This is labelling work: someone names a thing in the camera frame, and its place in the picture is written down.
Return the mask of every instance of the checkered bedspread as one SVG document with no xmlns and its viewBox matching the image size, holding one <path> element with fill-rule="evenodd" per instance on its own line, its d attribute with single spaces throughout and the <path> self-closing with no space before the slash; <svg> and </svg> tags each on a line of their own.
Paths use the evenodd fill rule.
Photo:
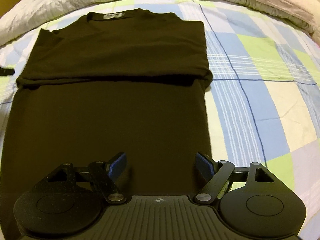
<svg viewBox="0 0 320 240">
<path fill-rule="evenodd" d="M 64 28 L 90 11 L 135 8 L 204 22 L 213 73 L 205 93 L 212 158 L 236 166 L 263 163 L 305 203 L 300 236 L 320 237 L 320 48 L 290 23 L 239 5 L 221 0 L 120 0 L 74 11 L 2 47 L 0 65 L 14 67 L 16 73 L 0 77 L 1 146 L 15 80 L 40 28 Z"/>
</svg>

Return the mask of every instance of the black t-shirt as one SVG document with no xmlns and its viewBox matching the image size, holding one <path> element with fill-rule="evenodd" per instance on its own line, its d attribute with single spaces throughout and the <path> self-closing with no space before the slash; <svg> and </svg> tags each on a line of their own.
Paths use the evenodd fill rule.
<svg viewBox="0 0 320 240">
<path fill-rule="evenodd" d="M 120 151 L 131 195 L 194 195 L 197 152 L 211 155 L 204 91 L 212 81 L 202 22 L 136 9 L 89 13 L 41 30 L 18 77 L 1 161 L 0 220 L 18 234 L 16 199 L 64 162 Z"/>
</svg>

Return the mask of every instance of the metal screw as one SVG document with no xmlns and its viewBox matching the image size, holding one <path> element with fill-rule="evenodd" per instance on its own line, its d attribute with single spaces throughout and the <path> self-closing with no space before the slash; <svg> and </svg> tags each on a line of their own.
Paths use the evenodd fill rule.
<svg viewBox="0 0 320 240">
<path fill-rule="evenodd" d="M 119 193 L 113 193 L 113 194 L 109 195 L 108 198 L 109 198 L 109 200 L 116 202 L 116 201 L 123 200 L 124 196 Z"/>
<path fill-rule="evenodd" d="M 199 201 L 209 201 L 212 197 L 207 193 L 200 193 L 196 196 Z"/>
</svg>

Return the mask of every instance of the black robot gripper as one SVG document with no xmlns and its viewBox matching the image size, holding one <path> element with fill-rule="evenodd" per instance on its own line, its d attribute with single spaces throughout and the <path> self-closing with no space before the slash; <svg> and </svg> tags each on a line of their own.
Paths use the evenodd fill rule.
<svg viewBox="0 0 320 240">
<path fill-rule="evenodd" d="M 60 165 L 16 201 L 21 240 L 300 239 L 304 203 L 260 163 L 235 167 L 197 153 L 207 184 L 195 196 L 130 199 L 115 184 L 125 167 L 125 153 L 87 167 Z M 230 191 L 233 182 L 246 184 Z"/>
</svg>

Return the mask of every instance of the crosshair symbol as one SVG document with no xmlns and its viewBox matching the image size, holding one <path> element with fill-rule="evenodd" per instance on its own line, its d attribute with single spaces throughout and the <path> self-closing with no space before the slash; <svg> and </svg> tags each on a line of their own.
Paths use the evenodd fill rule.
<svg viewBox="0 0 320 240">
<path fill-rule="evenodd" d="M 159 197 L 155 201 L 157 201 L 158 203 L 162 203 L 164 201 L 164 199 Z"/>
</svg>

